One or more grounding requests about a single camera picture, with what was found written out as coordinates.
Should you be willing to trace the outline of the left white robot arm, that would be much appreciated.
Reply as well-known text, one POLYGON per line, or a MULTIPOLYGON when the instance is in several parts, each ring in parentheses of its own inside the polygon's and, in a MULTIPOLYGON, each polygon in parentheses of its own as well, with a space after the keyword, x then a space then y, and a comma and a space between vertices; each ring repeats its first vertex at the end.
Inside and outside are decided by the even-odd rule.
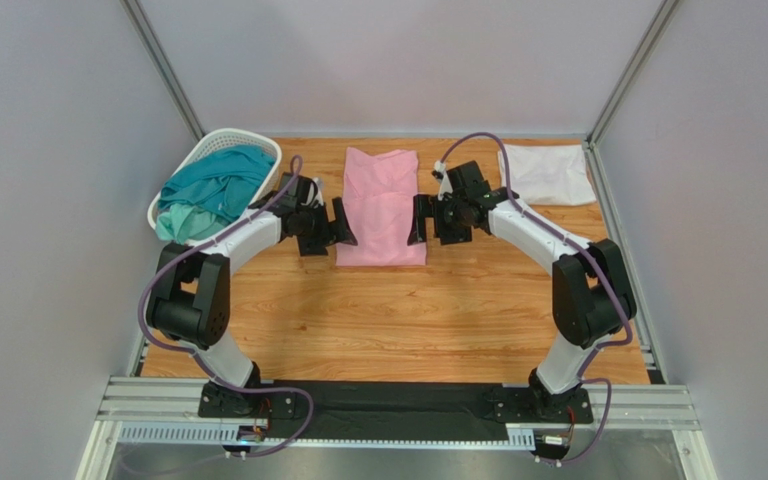
POLYGON ((168 244, 140 299, 139 324, 154 345, 190 355, 219 387, 263 395, 256 363, 229 331, 231 279, 265 250, 293 238, 302 256, 358 241, 344 201, 325 201, 321 182, 283 174, 279 188, 253 202, 240 218, 194 246, 168 244))

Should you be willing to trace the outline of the pink t shirt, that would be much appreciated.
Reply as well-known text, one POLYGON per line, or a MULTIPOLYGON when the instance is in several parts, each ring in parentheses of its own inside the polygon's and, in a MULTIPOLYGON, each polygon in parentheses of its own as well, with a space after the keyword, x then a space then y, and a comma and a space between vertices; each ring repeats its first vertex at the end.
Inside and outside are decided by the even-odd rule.
POLYGON ((426 245, 410 245, 413 200, 419 193, 414 150, 371 155, 346 150, 343 205, 357 243, 336 245, 339 267, 407 267, 426 264, 426 245))

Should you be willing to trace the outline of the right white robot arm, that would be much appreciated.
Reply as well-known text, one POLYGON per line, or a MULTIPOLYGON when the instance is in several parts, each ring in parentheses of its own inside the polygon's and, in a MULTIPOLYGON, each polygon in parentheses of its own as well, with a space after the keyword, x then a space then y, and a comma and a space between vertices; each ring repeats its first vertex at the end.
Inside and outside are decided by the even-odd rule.
POLYGON ((432 172, 440 185, 434 195, 413 199, 407 243, 432 236, 443 245, 467 243, 476 230, 508 242, 541 266, 551 278, 556 338, 531 373, 539 396, 561 397, 583 382, 587 366, 618 332, 628 333, 637 304, 620 247, 609 239, 591 242, 538 214, 507 187, 491 188, 474 161, 432 172))

